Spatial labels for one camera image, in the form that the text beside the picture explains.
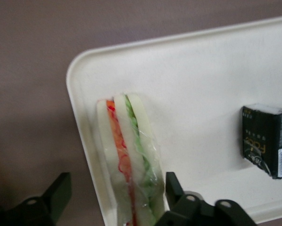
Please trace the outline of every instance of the plastic tray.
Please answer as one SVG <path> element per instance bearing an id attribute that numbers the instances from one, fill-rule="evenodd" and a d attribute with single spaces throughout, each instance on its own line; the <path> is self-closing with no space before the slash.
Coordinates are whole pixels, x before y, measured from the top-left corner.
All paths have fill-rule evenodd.
<path id="1" fill-rule="evenodd" d="M 67 88 L 106 226 L 115 200 L 100 168 L 96 102 L 138 93 L 164 171 L 210 204 L 239 203 L 257 222 L 282 217 L 282 180 L 241 156 L 241 107 L 282 107 L 282 17 L 81 53 Z"/>

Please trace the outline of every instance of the brown surface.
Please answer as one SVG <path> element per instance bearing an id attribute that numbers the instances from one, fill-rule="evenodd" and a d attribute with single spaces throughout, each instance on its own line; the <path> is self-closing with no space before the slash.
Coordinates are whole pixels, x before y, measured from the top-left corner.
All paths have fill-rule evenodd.
<path id="1" fill-rule="evenodd" d="M 77 54 L 281 15 L 282 0 L 0 0 L 0 205 L 70 171 L 73 196 L 58 225 L 103 225 L 66 90 Z"/>

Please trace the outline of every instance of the plastic wrap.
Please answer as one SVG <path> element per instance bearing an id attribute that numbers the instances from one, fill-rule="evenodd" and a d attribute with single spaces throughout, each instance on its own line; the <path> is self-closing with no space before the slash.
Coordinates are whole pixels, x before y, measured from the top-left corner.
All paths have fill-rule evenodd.
<path id="1" fill-rule="evenodd" d="M 152 226 L 162 216 L 164 181 L 145 109 L 136 94 L 97 102 L 106 164 L 117 202 L 118 226 Z"/>

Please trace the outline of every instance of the black box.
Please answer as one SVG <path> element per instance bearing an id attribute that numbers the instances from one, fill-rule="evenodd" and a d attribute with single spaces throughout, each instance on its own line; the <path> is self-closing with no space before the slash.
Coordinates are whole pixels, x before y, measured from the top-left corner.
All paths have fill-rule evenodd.
<path id="1" fill-rule="evenodd" d="M 261 104 L 242 108 L 243 156 L 282 178 L 282 109 Z"/>

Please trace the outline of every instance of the wrapped sandwich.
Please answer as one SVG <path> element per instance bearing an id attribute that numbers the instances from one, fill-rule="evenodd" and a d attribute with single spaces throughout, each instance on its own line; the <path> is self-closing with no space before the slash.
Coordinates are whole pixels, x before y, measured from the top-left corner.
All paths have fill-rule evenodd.
<path id="1" fill-rule="evenodd" d="M 136 94 L 100 100 L 97 115 L 117 225 L 153 226 L 165 211 L 164 181 L 141 100 Z"/>

